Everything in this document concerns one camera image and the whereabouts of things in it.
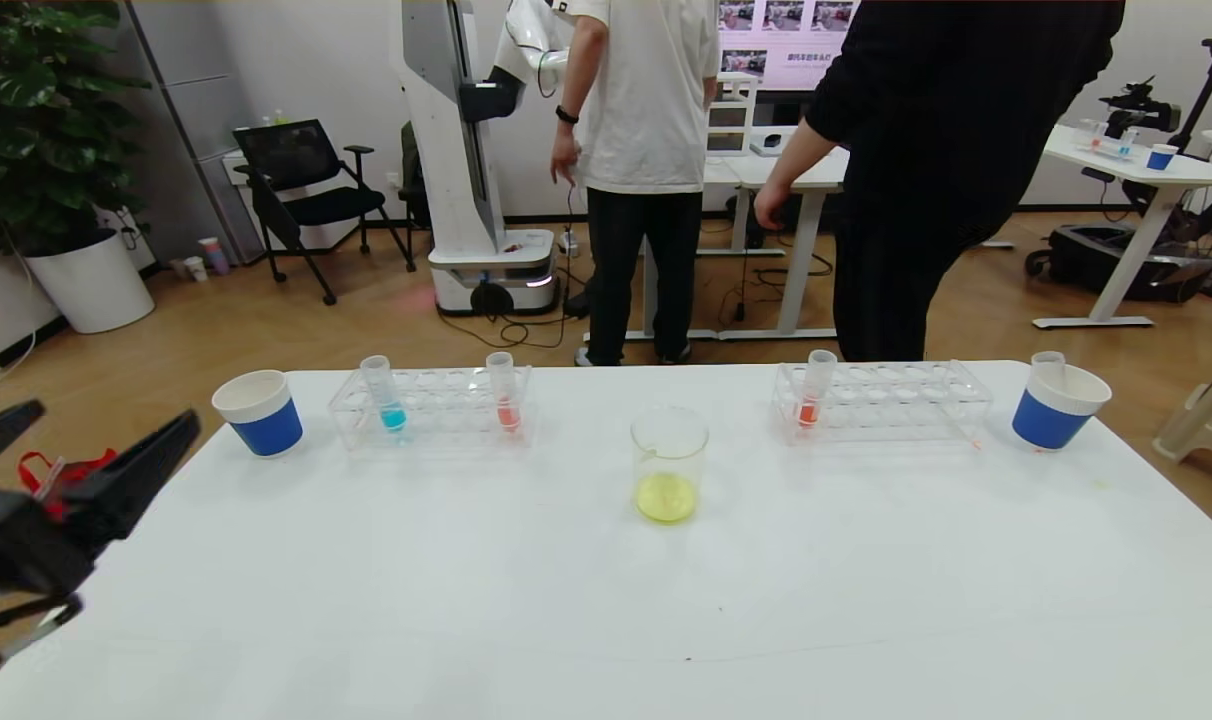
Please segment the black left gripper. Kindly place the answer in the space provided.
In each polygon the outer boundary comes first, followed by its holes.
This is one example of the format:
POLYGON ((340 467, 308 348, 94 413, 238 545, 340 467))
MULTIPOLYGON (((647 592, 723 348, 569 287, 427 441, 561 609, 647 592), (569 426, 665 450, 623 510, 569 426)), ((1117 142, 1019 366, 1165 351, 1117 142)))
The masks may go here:
MULTIPOLYGON (((45 413, 35 398, 1 410, 0 456, 45 413)), ((200 432, 196 411, 187 408, 67 488, 65 533, 34 498, 0 488, 0 594, 76 592, 93 573, 95 562, 72 541, 128 538, 200 432)))

